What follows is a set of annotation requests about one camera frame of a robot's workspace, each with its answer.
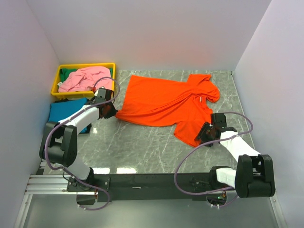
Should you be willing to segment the orange t-shirt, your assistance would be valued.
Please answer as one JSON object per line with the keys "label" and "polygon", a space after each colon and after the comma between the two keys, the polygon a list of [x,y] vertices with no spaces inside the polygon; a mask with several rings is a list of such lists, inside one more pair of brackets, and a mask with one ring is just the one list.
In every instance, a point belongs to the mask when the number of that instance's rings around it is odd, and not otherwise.
{"label": "orange t-shirt", "polygon": [[202,126],[210,122],[207,101],[220,99],[210,75],[191,74],[186,82],[133,75],[116,118],[133,124],[166,127],[175,125],[174,136],[191,147]]}

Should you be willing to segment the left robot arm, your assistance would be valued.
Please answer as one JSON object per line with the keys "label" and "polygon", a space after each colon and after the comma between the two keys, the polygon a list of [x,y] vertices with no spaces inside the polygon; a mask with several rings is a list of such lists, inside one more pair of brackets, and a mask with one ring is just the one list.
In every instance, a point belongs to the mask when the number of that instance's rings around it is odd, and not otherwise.
{"label": "left robot arm", "polygon": [[40,158],[54,170],[57,168],[52,164],[59,165],[76,178],[79,187],[85,191],[94,187],[95,174],[93,168],[84,164],[78,156],[77,137],[92,122],[115,116],[114,100],[114,91],[101,87],[77,112],[57,122],[49,121],[44,128]]}

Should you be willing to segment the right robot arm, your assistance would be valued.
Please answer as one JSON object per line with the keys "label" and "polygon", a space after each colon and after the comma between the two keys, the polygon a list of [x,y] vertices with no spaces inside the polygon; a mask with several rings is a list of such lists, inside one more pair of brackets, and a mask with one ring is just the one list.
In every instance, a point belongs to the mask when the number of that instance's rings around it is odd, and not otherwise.
{"label": "right robot arm", "polygon": [[210,115],[195,140],[211,147],[221,144],[237,161],[237,168],[216,166],[209,172],[209,186],[215,190],[227,185],[241,198],[272,197],[275,194],[273,160],[247,144],[234,127],[228,127],[224,113]]}

